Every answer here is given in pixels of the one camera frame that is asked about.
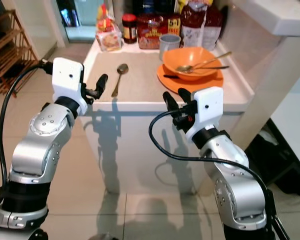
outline orange bowl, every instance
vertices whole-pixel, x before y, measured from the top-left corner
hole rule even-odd
[[[163,63],[167,69],[172,71],[175,75],[185,81],[197,81],[205,76],[214,74],[217,69],[196,69],[192,73],[184,73],[177,71],[177,67],[184,65],[196,65],[198,63],[203,63],[206,60],[215,58],[208,50],[203,47],[185,47],[177,48],[173,50],[166,51],[163,54]],[[211,62],[204,67],[221,67],[222,64],[219,60]]]

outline gray mug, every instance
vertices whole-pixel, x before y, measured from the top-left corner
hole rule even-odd
[[[172,49],[178,49],[180,47],[181,37],[174,34],[163,34],[160,36],[159,40],[160,40],[159,58],[162,61],[164,52]]]

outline doorway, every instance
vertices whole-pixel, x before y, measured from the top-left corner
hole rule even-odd
[[[56,0],[69,42],[92,43],[98,8],[104,0]]]

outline wooden shoe rack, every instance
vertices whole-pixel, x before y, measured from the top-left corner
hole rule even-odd
[[[16,77],[37,62],[16,11],[9,10],[0,14],[0,94],[5,94]],[[13,93],[14,97],[33,73],[20,81]]]

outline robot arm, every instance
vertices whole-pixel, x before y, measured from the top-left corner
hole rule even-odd
[[[29,123],[16,146],[8,186],[0,189],[0,239],[48,239],[39,229],[48,215],[46,204],[62,147],[69,141],[78,115],[84,115],[91,96],[99,99],[108,79],[102,75],[95,90],[83,83],[81,63],[55,58],[52,70],[54,103],[46,104]]]
[[[223,114],[223,89],[210,87],[190,94],[180,88],[178,93],[186,102],[180,112],[177,112],[179,106],[168,92],[163,94],[163,98],[168,110],[174,112],[171,114],[174,125],[185,132],[189,142],[195,143],[202,161],[204,158],[228,160],[249,168],[245,152],[231,141],[225,131],[216,128]],[[187,161],[186,157],[175,157]],[[226,239],[274,240],[275,234],[271,225],[269,229],[269,223],[280,239],[289,239],[276,216],[272,193],[266,192],[269,194],[267,206],[271,207],[271,215],[267,215],[266,195],[251,171],[212,161],[205,162],[204,167],[215,184],[214,196]]]

